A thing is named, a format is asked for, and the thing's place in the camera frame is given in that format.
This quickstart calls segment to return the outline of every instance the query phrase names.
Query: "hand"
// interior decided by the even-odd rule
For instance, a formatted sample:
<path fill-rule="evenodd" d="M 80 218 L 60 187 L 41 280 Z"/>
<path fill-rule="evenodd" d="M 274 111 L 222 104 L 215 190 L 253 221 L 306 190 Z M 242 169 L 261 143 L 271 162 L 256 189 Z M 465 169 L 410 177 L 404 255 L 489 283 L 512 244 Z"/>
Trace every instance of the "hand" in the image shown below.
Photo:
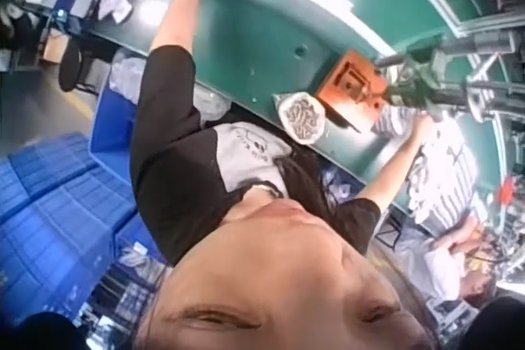
<path fill-rule="evenodd" d="M 411 139 L 416 139 L 419 143 L 423 143 L 436 128 L 436 122 L 430 115 L 417 114 L 413 118 Z"/>

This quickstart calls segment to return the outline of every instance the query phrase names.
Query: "white shirt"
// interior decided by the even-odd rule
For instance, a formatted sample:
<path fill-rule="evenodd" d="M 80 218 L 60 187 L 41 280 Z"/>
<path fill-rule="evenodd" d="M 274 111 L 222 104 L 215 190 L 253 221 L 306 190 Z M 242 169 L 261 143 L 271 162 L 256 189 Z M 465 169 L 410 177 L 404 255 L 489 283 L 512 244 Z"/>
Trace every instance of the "white shirt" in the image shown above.
<path fill-rule="evenodd" d="M 408 279 L 421 292 L 443 300 L 459 298 L 461 279 L 465 276 L 463 253 L 450 254 L 446 248 L 433 249 L 433 239 L 414 231 L 412 237 L 400 240 L 395 246 Z"/>

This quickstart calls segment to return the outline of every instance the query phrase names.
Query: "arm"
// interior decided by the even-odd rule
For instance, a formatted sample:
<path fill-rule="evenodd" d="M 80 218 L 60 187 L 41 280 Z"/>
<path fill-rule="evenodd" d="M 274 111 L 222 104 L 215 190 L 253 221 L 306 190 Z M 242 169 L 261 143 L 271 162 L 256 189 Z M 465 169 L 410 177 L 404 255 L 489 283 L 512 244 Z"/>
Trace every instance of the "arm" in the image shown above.
<path fill-rule="evenodd" d="M 134 185 L 152 158 L 199 131 L 194 108 L 195 64 L 191 54 L 199 0 L 173 0 L 153 40 L 142 77 L 131 142 Z"/>
<path fill-rule="evenodd" d="M 450 254 L 463 253 L 467 254 L 474 249 L 478 249 L 483 244 L 481 239 L 469 239 L 462 243 L 456 243 L 451 249 Z"/>
<path fill-rule="evenodd" d="M 428 130 L 434 125 L 430 116 L 419 116 L 414 119 L 414 122 L 410 137 L 383 166 L 377 177 L 357 196 L 357 198 L 366 198 L 376 203 L 381 213 L 388 208 L 401 189 L 413 159 L 428 135 Z"/>
<path fill-rule="evenodd" d="M 173 0 L 149 51 L 163 45 L 180 45 L 192 53 L 198 16 L 199 0 Z"/>
<path fill-rule="evenodd" d="M 450 249 L 456 243 L 465 243 L 468 241 L 473 231 L 478 225 L 475 216 L 468 216 L 465 222 L 456 230 L 449 232 L 434 242 L 434 249 L 446 248 Z"/>

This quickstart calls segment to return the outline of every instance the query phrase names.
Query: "hair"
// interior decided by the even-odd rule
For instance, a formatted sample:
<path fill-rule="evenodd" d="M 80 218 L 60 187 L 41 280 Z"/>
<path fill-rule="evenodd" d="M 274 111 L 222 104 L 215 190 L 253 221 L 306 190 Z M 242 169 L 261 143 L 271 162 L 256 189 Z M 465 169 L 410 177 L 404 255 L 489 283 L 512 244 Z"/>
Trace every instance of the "hair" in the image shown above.
<path fill-rule="evenodd" d="M 481 309 L 488 302 L 490 302 L 494 297 L 497 290 L 497 277 L 495 274 L 491 274 L 490 280 L 488 280 L 483 286 L 483 291 L 481 293 L 469 294 L 464 297 L 464 300 L 468 302 L 472 307 L 476 309 Z"/>

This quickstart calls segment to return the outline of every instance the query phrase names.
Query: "gray floor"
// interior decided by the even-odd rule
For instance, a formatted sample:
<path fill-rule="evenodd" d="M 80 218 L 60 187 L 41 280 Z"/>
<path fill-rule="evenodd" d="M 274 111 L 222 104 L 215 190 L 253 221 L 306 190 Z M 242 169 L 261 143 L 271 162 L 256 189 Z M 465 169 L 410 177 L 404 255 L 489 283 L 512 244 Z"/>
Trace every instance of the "gray floor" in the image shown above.
<path fill-rule="evenodd" d="M 89 135 L 92 114 L 79 111 L 75 100 L 82 102 L 77 97 L 68 100 L 60 93 L 53 75 L 46 78 L 43 71 L 26 71 L 0 78 L 0 157 L 72 131 Z M 89 101 L 88 107 L 93 107 L 93 99 L 86 98 Z"/>

